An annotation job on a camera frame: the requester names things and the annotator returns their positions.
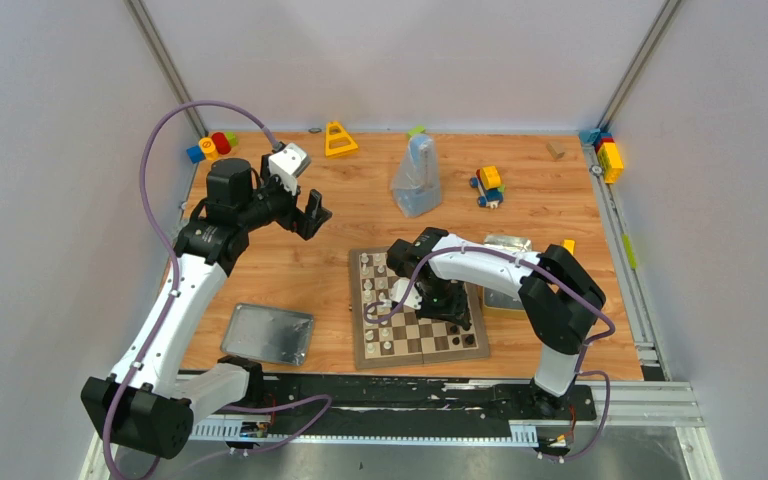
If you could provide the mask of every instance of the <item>red toy block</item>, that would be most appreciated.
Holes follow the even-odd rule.
[[[220,155],[227,155],[231,152],[231,144],[228,142],[224,133],[216,132],[211,135],[210,138],[213,140],[213,144],[216,145],[216,151],[218,151]]]
[[[602,144],[603,144],[603,143],[606,143],[606,142],[608,142],[608,143],[615,143],[615,142],[614,142],[614,139],[613,139],[613,138],[611,138],[611,137],[607,137],[607,138],[600,138],[600,139],[599,139],[599,141],[597,141],[597,142],[596,142],[596,145],[595,145],[595,146],[596,146],[596,152],[597,152],[597,153],[599,152],[599,149],[600,149],[600,148],[602,148]]]

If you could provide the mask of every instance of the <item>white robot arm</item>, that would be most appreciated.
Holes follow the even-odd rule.
[[[132,368],[136,374],[123,387],[111,441],[163,458],[181,451],[195,423],[247,395],[262,394],[251,387],[258,383],[254,376],[262,377],[260,365],[243,359],[222,359],[182,384],[176,383],[176,377],[204,311],[248,247],[249,232],[274,221],[308,240],[331,218],[316,190],[311,190],[304,211],[296,207],[298,177],[309,164],[301,148],[281,144],[263,156],[259,174],[240,158],[211,165],[207,198],[196,206],[175,242],[181,275],[178,289],[173,290],[174,270],[170,269],[137,338],[106,379],[90,377],[81,391],[81,401],[99,434],[114,393],[122,386],[119,382]],[[175,301],[139,362],[138,352],[151,338],[170,295]]]
[[[550,271],[597,309],[605,304],[605,295],[563,247],[552,245],[544,253],[512,255],[501,247],[476,244],[445,230],[427,228],[416,241],[398,240],[387,252],[387,265],[402,277],[394,285],[391,298],[403,298],[411,283],[408,277],[425,257],[427,263],[420,268],[405,302],[419,316],[464,321],[466,304],[458,298],[463,288],[453,281],[519,298],[535,334],[543,342],[534,385],[561,397],[575,379],[579,353],[596,316],[565,292],[554,292],[547,279],[519,262]]]

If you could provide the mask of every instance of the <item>wooden table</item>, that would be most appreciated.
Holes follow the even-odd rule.
[[[360,151],[324,157],[324,134],[277,135],[295,142],[313,159],[301,178],[302,198],[316,188],[334,212],[317,236],[303,241],[278,225],[253,232],[251,246],[214,298],[193,336],[182,368],[210,368],[222,356],[219,344],[238,302],[259,303],[312,313],[313,339],[301,367],[265,364],[269,371],[356,372],[349,311],[348,251],[389,246],[397,238],[413,240],[425,227],[444,228],[482,242],[488,233],[528,237],[535,250],[564,238],[576,241],[575,256],[607,295],[605,313],[617,333],[588,352],[584,368],[602,369],[614,379],[640,380],[640,367],[614,274],[599,209],[584,157],[575,136],[434,135],[440,159],[443,204],[407,219],[390,195],[407,142],[404,133],[354,134]],[[259,168],[269,145],[263,135],[238,134],[230,156]],[[546,142],[555,140],[566,155],[553,160]],[[479,208],[469,187],[479,167],[495,165],[506,186],[498,210]],[[189,209],[206,195],[208,162],[202,162],[190,192]],[[531,377],[540,357],[540,341],[526,320],[487,318],[490,357],[480,360],[363,370],[363,373],[427,376]],[[604,325],[594,327],[601,330]]]

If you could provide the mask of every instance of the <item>plastic bag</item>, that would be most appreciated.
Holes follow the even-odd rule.
[[[422,215],[443,202],[434,139],[425,134],[411,137],[390,190],[396,205],[408,218]]]

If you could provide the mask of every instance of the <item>yellow triangle toy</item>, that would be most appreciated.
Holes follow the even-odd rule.
[[[325,127],[325,157],[341,157],[356,152],[357,149],[357,143],[340,122],[328,122]]]

